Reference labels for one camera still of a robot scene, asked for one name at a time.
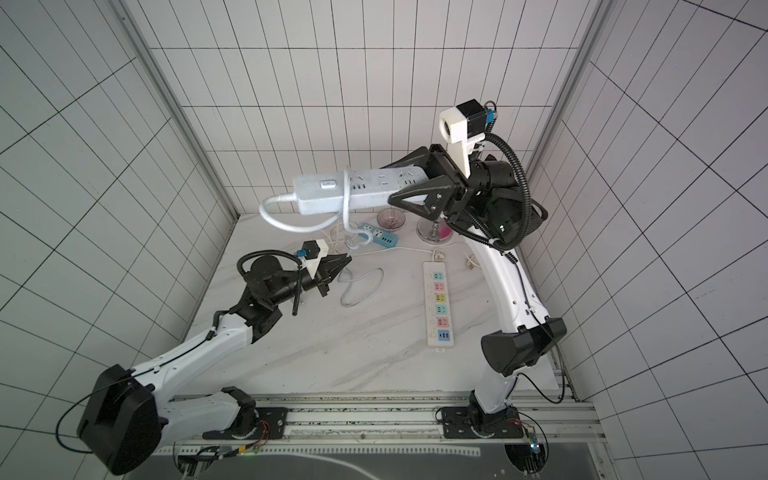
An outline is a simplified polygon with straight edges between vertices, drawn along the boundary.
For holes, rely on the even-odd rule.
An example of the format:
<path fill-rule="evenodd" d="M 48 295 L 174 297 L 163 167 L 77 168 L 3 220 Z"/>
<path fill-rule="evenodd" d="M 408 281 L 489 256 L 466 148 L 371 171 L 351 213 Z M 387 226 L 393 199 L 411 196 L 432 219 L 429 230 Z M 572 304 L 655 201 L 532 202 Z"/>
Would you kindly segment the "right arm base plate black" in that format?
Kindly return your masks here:
<path fill-rule="evenodd" d="M 479 406 L 441 407 L 436 419 L 446 439 L 521 439 L 525 436 L 518 410 L 504 407 L 496 413 L 485 413 Z"/>

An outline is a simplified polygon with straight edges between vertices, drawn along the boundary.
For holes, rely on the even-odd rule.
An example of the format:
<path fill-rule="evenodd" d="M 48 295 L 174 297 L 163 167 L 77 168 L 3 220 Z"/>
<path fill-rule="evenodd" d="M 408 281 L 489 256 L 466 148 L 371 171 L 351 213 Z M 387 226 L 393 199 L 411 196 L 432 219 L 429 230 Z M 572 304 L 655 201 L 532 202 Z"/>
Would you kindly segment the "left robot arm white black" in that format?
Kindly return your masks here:
<path fill-rule="evenodd" d="M 301 295 L 331 283 L 350 263 L 344 254 L 315 252 L 312 241 L 296 253 L 259 250 L 236 269 L 245 283 L 238 302 L 213 316 L 211 327 L 147 362 L 114 365 L 97 378 L 77 426 L 78 438 L 114 475 L 131 472 L 157 449 L 213 433 L 252 448 L 274 433 L 255 399 L 235 386 L 191 400 L 175 395 L 209 368 L 263 338 L 286 301 L 297 311 Z"/>

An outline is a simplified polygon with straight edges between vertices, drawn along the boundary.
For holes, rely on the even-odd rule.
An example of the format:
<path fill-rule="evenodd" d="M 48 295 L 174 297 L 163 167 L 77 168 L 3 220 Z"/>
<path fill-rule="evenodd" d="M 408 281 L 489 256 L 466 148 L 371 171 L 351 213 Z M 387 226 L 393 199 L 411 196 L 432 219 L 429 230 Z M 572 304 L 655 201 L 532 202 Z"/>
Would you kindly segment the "purple striped glass bowl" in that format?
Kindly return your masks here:
<path fill-rule="evenodd" d="M 389 207 L 377 214 L 376 221 L 383 230 L 395 232 L 405 225 L 406 216 L 403 211 Z"/>

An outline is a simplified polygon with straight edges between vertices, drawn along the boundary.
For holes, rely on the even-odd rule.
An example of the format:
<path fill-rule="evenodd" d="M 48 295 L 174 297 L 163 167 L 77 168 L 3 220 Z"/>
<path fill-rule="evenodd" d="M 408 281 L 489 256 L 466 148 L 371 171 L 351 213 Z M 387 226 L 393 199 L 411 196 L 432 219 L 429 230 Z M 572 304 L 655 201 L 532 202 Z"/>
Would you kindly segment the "white multicolour power strip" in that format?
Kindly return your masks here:
<path fill-rule="evenodd" d="M 455 338 L 445 264 L 424 262 L 422 266 L 427 344 L 435 348 L 452 348 Z"/>

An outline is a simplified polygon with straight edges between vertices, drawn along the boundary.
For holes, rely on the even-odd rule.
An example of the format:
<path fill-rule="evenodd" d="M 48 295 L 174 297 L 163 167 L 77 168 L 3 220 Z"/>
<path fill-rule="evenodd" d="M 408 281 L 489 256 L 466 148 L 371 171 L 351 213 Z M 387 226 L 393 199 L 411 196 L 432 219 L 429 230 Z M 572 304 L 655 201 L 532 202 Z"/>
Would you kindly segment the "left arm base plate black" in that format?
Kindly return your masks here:
<path fill-rule="evenodd" d="M 252 413 L 238 414 L 225 430 L 204 432 L 205 440 L 243 440 L 246 443 L 282 439 L 289 410 L 284 407 L 257 407 Z"/>

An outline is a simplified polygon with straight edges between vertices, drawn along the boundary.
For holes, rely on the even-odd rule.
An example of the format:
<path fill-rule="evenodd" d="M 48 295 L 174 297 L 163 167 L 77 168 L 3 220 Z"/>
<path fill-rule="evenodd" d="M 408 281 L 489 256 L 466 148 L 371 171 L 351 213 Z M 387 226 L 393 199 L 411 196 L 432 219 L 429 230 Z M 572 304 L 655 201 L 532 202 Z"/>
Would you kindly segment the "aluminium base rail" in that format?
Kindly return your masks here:
<path fill-rule="evenodd" d="M 419 395 L 257 395 L 259 408 L 284 408 L 277 421 L 280 437 L 267 445 L 418 445 L 504 444 L 528 439 L 523 427 L 541 443 L 605 443 L 606 435 L 593 406 L 565 400 L 558 405 L 532 394 L 512 400 L 519 422 L 503 419 L 494 429 L 474 430 L 469 421 L 451 409 L 468 404 L 468 394 L 423 393 Z"/>

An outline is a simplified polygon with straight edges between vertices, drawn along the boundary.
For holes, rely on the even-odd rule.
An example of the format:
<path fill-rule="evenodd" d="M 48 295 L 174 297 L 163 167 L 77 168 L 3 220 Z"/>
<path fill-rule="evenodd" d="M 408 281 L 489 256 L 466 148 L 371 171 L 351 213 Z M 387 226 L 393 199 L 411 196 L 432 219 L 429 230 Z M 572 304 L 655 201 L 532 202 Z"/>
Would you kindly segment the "teal power strip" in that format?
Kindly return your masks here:
<path fill-rule="evenodd" d="M 367 223 L 361 224 L 360 228 L 371 235 L 374 244 L 385 249 L 394 248 L 398 244 L 398 237 L 394 233 Z"/>

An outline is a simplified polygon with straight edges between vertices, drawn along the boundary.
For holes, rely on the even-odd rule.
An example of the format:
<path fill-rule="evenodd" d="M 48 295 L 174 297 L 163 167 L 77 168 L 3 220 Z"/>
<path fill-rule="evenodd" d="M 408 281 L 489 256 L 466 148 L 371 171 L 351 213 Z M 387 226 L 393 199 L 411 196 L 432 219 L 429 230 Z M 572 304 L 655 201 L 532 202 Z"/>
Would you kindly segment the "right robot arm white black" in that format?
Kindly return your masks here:
<path fill-rule="evenodd" d="M 425 179 L 390 196 L 390 205 L 424 219 L 446 221 L 474 253 L 491 291 L 500 322 L 482 337 L 488 368 L 470 395 L 468 416 L 476 430 L 504 421 L 507 400 L 527 367 L 556 347 L 567 331 L 534 295 L 514 250 L 547 219 L 531 197 L 516 154 L 477 160 L 463 173 L 439 145 L 420 147 L 391 168 L 415 167 Z"/>

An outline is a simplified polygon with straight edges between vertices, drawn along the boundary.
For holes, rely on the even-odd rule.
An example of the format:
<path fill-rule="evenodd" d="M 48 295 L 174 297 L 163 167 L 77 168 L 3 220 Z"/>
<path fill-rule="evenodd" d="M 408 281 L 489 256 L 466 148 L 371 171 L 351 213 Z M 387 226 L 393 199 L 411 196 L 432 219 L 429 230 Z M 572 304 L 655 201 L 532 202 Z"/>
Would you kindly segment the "chrome glass holder stand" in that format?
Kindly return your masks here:
<path fill-rule="evenodd" d="M 447 243 L 453 236 L 453 230 L 443 219 L 422 218 L 417 222 L 416 232 L 422 241 L 433 245 Z"/>

